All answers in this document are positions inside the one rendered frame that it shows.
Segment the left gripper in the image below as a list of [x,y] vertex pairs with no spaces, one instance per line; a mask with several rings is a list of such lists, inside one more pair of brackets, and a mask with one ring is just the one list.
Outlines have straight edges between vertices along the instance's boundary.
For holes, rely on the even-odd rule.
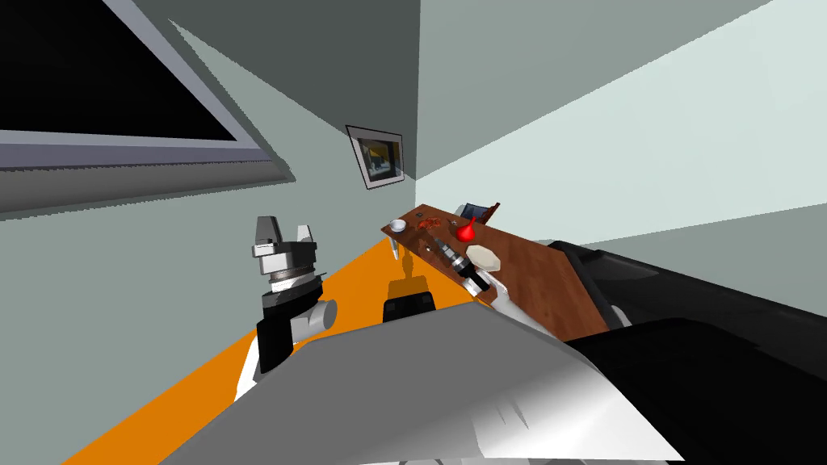
[[314,242],[310,227],[300,224],[296,229],[296,240],[282,242],[283,237],[274,216],[257,218],[255,245],[251,246],[252,257],[259,263],[260,273],[278,274],[283,272],[309,273],[315,271],[317,243]]

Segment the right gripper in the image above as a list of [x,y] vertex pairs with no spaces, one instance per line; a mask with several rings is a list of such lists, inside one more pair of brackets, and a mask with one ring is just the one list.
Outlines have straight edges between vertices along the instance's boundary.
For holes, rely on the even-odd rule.
[[448,244],[444,243],[443,241],[439,240],[436,237],[434,238],[434,242],[439,247],[440,252],[450,262],[450,267],[457,274],[466,274],[467,273],[467,269],[471,266],[471,262],[467,258],[459,255]]

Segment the cream octagonal thing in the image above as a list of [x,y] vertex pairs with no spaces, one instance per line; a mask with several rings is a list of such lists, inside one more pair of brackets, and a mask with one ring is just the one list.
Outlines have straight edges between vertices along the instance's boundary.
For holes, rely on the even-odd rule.
[[466,257],[474,266],[487,272],[495,272],[502,267],[501,260],[482,245],[469,245]]

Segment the blue cushioned wooden chair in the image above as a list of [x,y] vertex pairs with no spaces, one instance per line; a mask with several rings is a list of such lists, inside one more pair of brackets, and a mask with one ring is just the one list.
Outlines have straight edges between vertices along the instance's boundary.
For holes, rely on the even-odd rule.
[[465,203],[460,208],[459,216],[468,220],[476,218],[478,224],[487,224],[492,214],[498,209],[499,203],[491,207],[482,207],[472,203]]

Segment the brown wooden table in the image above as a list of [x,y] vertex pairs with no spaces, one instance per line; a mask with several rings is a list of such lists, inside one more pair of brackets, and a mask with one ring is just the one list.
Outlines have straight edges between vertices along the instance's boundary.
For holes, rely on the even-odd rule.
[[[418,223],[428,217],[441,219],[441,226],[418,230]],[[459,255],[466,255],[468,244],[458,241],[455,230],[469,223],[426,204],[401,215],[407,222],[404,232],[393,233],[388,225],[382,232],[412,255],[422,259],[456,286],[462,282],[447,258],[439,251],[434,238],[448,244]],[[606,332],[609,327],[567,257],[556,249],[522,237],[475,223],[473,243],[491,250],[501,260],[493,277],[506,287],[510,299],[563,341]]]

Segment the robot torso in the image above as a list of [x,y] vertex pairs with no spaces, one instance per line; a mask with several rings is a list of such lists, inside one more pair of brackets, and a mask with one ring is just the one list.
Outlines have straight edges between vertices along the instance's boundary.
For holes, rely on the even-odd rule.
[[470,302],[305,344],[161,465],[680,459],[573,347]]

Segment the framed wall picture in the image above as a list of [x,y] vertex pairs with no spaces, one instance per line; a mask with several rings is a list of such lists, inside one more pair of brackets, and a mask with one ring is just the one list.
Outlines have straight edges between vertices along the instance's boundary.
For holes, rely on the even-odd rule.
[[401,135],[350,125],[346,131],[368,190],[405,179]]

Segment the dark window with grey frame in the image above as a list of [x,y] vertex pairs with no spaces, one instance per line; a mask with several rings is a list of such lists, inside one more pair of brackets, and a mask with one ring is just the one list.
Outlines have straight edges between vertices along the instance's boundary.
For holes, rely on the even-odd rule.
[[0,218],[288,183],[135,0],[0,0]]

